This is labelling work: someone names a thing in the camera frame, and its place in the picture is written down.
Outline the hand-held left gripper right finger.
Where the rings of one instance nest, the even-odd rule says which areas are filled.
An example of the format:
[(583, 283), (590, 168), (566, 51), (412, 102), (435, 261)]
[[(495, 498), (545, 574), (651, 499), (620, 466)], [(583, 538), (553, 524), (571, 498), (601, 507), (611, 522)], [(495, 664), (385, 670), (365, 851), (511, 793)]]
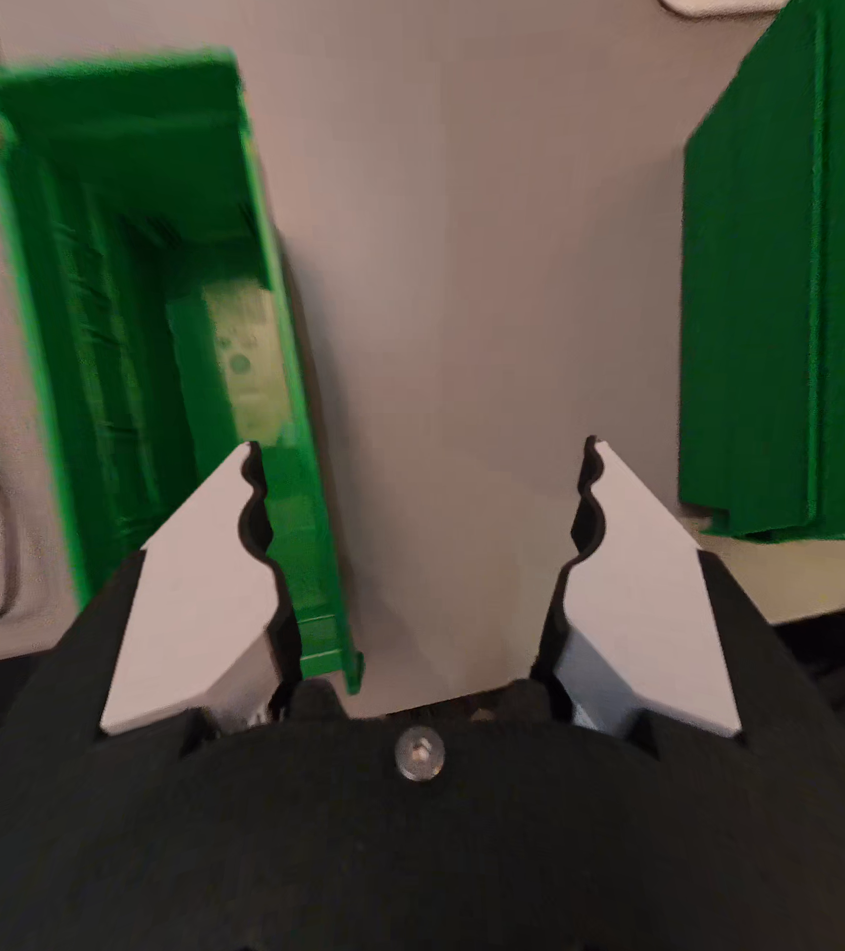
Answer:
[(576, 554), (560, 570), (531, 677), (557, 719), (618, 738), (644, 714), (735, 738), (741, 721), (700, 549), (596, 435), (584, 444)]

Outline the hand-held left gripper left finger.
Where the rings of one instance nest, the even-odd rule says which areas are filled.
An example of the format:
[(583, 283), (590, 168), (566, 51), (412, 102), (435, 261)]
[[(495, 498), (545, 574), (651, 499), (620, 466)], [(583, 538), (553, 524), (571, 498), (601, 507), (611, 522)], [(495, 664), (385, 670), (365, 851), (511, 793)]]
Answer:
[(243, 442), (142, 545), (144, 562), (100, 728), (117, 736), (186, 710), (220, 731), (280, 717), (303, 681), (302, 636), (258, 443)]

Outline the green plastic bin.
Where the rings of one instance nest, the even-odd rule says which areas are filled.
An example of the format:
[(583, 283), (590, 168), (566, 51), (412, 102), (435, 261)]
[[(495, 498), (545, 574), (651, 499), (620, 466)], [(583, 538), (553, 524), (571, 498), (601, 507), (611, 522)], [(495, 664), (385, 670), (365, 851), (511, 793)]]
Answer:
[(0, 65), (0, 221), (79, 605), (255, 441), (304, 676), (357, 694), (244, 89), (226, 49)]

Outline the stack of nested green bins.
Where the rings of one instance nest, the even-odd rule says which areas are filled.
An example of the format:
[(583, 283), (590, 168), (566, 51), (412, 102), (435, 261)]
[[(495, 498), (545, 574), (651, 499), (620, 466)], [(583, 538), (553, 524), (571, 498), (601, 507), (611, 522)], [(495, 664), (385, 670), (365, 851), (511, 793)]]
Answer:
[(845, 540), (845, 1), (789, 2), (686, 144), (678, 499)]

